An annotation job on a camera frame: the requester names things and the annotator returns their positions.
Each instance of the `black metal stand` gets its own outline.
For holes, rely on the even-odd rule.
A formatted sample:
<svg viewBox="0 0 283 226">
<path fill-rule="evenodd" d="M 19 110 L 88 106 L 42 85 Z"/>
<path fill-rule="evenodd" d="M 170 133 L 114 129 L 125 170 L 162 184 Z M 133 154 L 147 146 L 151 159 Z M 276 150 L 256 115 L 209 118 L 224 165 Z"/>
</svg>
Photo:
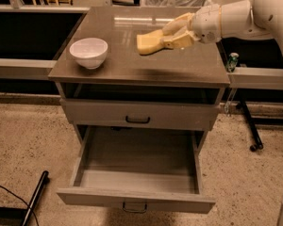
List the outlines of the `black metal stand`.
<svg viewBox="0 0 283 226">
<path fill-rule="evenodd" d="M 240 108 L 240 107 L 242 108 L 244 112 L 244 116 L 248 122 L 248 125 L 251 129 L 251 132 L 253 134 L 253 138 L 255 141 L 255 145 L 251 145 L 250 150 L 252 152 L 255 152 L 256 150 L 262 150 L 263 143 L 258 134 L 256 124 L 283 125 L 283 119 L 253 118 L 251 113 L 249 112 L 249 109 L 247 107 L 247 104 L 245 102 L 244 96 L 242 95 L 241 91 L 239 91 L 239 99 L 240 99 L 240 103 L 237 105 L 237 108 Z"/>
<path fill-rule="evenodd" d="M 37 184 L 34 194 L 26 209 L 0 207 L 0 225 L 19 225 L 27 226 L 33 210 L 35 209 L 38 199 L 42 193 L 44 186 L 49 182 L 49 172 L 45 170 Z"/>
</svg>

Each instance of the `open drawer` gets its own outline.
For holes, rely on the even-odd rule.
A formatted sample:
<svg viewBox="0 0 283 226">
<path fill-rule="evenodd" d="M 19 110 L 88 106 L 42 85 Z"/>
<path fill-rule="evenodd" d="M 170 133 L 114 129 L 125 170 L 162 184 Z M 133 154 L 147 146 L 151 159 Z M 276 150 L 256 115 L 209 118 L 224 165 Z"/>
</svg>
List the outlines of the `open drawer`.
<svg viewBox="0 0 283 226">
<path fill-rule="evenodd" d="M 211 130 L 219 105 L 61 99 L 70 123 L 99 126 Z"/>
<path fill-rule="evenodd" d="M 71 186 L 58 190 L 67 204 L 208 213 L 191 131 L 89 127 Z"/>
</svg>

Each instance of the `can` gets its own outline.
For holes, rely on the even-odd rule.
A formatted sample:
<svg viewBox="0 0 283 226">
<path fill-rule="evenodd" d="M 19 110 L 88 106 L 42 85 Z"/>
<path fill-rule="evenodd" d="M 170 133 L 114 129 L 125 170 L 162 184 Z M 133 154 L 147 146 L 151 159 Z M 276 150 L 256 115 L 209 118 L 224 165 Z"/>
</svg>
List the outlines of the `can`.
<svg viewBox="0 0 283 226">
<path fill-rule="evenodd" d="M 233 73 L 238 64 L 239 55 L 237 53 L 231 53 L 228 57 L 227 63 L 225 65 L 226 71 Z"/>
</svg>

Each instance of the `drawer handle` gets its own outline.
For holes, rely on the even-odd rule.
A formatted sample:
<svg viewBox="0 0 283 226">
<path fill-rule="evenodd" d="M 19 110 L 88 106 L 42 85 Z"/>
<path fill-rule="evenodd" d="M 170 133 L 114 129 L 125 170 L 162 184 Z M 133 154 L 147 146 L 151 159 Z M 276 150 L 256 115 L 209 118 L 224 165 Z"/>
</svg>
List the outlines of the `drawer handle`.
<svg viewBox="0 0 283 226">
<path fill-rule="evenodd" d="M 147 208 L 148 208 L 148 205 L 147 205 L 147 203 L 146 203 L 146 204 L 144 205 L 144 209 L 142 209 L 142 210 L 128 209 L 128 208 L 125 208 L 125 202 L 123 202 L 123 210 L 124 210 L 126 213 L 144 214 L 145 212 L 147 212 Z"/>
<path fill-rule="evenodd" d="M 150 122 L 150 117 L 148 117 L 146 120 L 133 120 L 126 116 L 125 121 L 128 123 L 147 124 Z"/>
</svg>

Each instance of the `concrete floor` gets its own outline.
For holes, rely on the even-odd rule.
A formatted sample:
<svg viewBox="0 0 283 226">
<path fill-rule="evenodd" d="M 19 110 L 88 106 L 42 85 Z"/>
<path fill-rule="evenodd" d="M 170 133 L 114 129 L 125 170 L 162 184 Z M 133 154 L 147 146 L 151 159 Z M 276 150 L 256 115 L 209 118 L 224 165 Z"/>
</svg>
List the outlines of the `concrete floor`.
<svg viewBox="0 0 283 226">
<path fill-rule="evenodd" d="M 255 114 L 283 115 L 269 106 Z M 41 226 L 55 225 L 276 225 L 283 195 L 283 127 L 259 129 L 262 151 L 253 143 L 244 116 L 221 113 L 200 153 L 204 195 L 216 205 L 207 215 L 147 212 L 65 205 L 56 191 L 67 187 L 80 144 L 65 118 L 58 97 L 0 94 L 0 185 L 29 202 L 44 170 L 50 183 L 36 209 Z M 24 204 L 0 188 L 0 206 Z M 30 225 L 36 225 L 32 219 Z"/>
</svg>

